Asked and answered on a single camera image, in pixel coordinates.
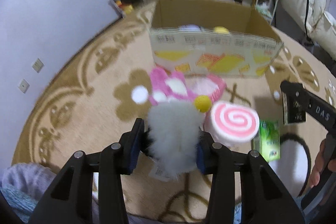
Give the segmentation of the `person's right hand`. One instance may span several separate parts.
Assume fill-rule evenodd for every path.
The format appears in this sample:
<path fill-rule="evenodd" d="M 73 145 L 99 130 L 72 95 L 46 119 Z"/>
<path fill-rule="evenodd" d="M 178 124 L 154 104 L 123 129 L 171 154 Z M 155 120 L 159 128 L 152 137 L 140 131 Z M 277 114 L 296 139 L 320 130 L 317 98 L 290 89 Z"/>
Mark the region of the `person's right hand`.
<path fill-rule="evenodd" d="M 310 188 L 313 188 L 318 185 L 320 180 L 320 175 L 324 166 L 323 153 L 325 150 L 325 140 L 323 140 L 319 146 L 319 152 L 315 158 L 313 169 L 309 177 L 308 185 Z"/>

